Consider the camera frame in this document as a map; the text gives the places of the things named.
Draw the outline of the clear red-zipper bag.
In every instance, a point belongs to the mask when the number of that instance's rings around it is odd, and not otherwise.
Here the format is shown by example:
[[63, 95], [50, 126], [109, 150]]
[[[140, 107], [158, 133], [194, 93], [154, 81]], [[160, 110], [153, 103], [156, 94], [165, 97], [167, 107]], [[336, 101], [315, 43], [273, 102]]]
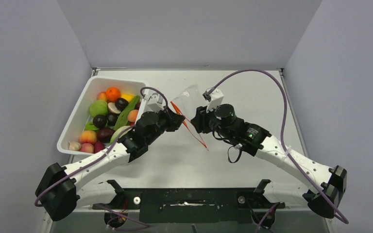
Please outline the clear red-zipper bag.
[[197, 133], [191, 120], [196, 115], [196, 108], [201, 106], [200, 100], [201, 94], [199, 92], [199, 87], [197, 84], [190, 85], [181, 93], [170, 101], [171, 106], [174, 108], [175, 112], [179, 115], [183, 115], [185, 120], [183, 125], [191, 136], [198, 141], [207, 151], [209, 151], [207, 144], [205, 143], [202, 135]]

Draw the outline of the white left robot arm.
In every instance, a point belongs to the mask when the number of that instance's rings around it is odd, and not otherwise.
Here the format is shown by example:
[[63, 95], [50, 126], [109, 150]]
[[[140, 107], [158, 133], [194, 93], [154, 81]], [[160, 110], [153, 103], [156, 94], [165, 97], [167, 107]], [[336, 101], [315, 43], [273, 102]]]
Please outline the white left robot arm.
[[158, 112], [144, 112], [137, 122], [122, 130], [107, 148], [78, 162], [64, 166], [54, 163], [47, 167], [35, 191], [34, 205], [43, 207], [53, 221], [64, 219], [79, 205], [93, 204], [93, 196], [85, 196], [81, 189], [105, 172], [128, 164], [148, 151], [159, 136], [174, 132], [185, 117], [169, 108]]

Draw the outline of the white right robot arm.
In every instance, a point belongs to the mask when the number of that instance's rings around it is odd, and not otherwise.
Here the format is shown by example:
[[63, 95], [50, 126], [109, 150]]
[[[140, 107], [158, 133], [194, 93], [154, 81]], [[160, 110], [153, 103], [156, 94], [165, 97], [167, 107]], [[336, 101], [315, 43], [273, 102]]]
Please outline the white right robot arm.
[[347, 185], [347, 170], [342, 166], [322, 165], [292, 150], [266, 129], [237, 117], [230, 104], [212, 110], [200, 106], [191, 123], [198, 133], [211, 133], [216, 140], [236, 149], [238, 160], [247, 153], [299, 180], [304, 187], [293, 195], [292, 202], [307, 205], [324, 218], [346, 222], [339, 210]]

